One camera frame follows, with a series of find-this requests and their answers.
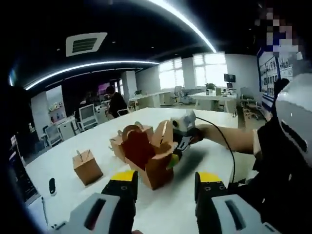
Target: cardboard box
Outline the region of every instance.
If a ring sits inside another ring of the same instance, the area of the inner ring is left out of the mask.
[[[142,130],[142,132],[145,132],[147,134],[149,141],[152,140],[152,136],[154,134],[152,126],[142,125],[140,122],[135,122],[135,126],[138,126]],[[122,131],[119,130],[118,135],[110,139],[110,143],[115,153],[115,156],[118,157],[121,161],[126,162],[125,155],[121,146],[121,144],[123,143]]]
[[[123,131],[122,140],[125,162],[139,172],[147,187],[155,190],[173,179],[173,169],[167,169],[167,166],[177,143],[173,142],[170,121],[161,122],[151,140],[138,126],[129,125]]]
[[[103,176],[103,172],[90,150],[82,153],[77,151],[77,154],[73,157],[74,171],[84,185],[91,184]]]
[[[116,136],[111,138],[110,140],[112,149],[115,153],[115,156],[120,158],[121,161],[125,162],[125,155],[123,153],[123,149],[122,149],[122,137],[121,136]]]

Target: table surface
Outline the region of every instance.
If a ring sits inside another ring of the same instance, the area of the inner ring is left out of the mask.
[[[219,126],[237,128],[237,117],[231,114],[194,110],[196,116]],[[69,220],[70,212],[93,193],[100,193],[115,172],[130,169],[109,149],[109,139],[135,121],[154,129],[165,119],[176,117],[185,110],[173,108],[145,108],[112,119],[57,145],[26,166],[33,184],[45,198],[49,225]],[[85,187],[73,170],[72,157],[76,150],[90,149],[104,176]],[[173,181],[152,191],[140,180],[133,229],[147,234],[198,233],[195,217],[194,181],[196,171],[217,173],[228,186],[233,161],[225,147],[210,140],[192,145],[188,154],[175,166]],[[49,179],[54,177],[57,194],[50,196]]]
[[[215,94],[215,92],[213,92],[212,94],[206,95],[206,92],[202,92],[202,93],[198,93],[198,94],[193,94],[193,95],[189,95],[191,98],[194,99],[199,99],[199,100],[233,100],[233,99],[237,99],[237,94],[233,94],[233,95],[227,95],[226,97],[220,95],[217,96]]]
[[[161,95],[161,94],[166,94],[166,93],[171,93],[171,91],[164,91],[164,92],[158,92],[158,93],[154,93],[154,94],[146,94],[146,95],[141,95],[141,96],[136,96],[133,98],[130,98],[129,101],[136,101],[142,98],[148,98],[154,95]]]

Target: remote control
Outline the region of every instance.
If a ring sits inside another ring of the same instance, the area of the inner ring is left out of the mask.
[[[55,196],[55,194],[57,194],[57,189],[55,187],[55,180],[54,180],[54,178],[51,178],[50,181],[49,181],[49,190],[50,190],[51,196]]]

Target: black cable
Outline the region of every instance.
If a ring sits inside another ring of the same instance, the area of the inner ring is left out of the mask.
[[[199,118],[199,117],[196,117],[196,118],[198,118],[198,119],[200,119],[200,120],[202,120],[202,121],[205,121],[205,122],[207,122],[207,123],[212,124],[214,127],[216,127],[216,128],[219,130],[219,132],[220,132],[221,135],[223,136],[223,138],[224,138],[224,140],[225,140],[225,143],[227,144],[227,146],[228,146],[228,148],[229,148],[229,150],[230,150],[230,152],[231,152],[232,159],[233,159],[233,178],[232,178],[232,183],[234,183],[234,177],[235,177],[235,158],[234,158],[233,151],[231,150],[228,141],[226,140],[225,136],[223,135],[223,132],[222,132],[222,131],[220,130],[220,128],[219,128],[218,126],[216,126],[214,123],[212,123],[212,122],[210,122],[210,121],[208,121],[208,120],[205,120],[205,119],[203,119],[203,118]]]

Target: ceiling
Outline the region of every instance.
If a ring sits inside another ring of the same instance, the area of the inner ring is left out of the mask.
[[[256,54],[254,21],[258,13],[255,1],[169,2],[197,26],[217,51]],[[86,63],[112,60],[162,62],[211,52],[207,43],[183,21],[148,0],[55,0],[48,4],[27,1],[19,3],[14,13],[20,20],[12,21],[7,45],[12,53],[7,60],[16,86],[25,87],[55,71]],[[66,56],[67,37],[99,32],[106,32],[107,36],[96,52]],[[79,73],[150,66],[153,65],[90,66],[47,79],[36,89]]]

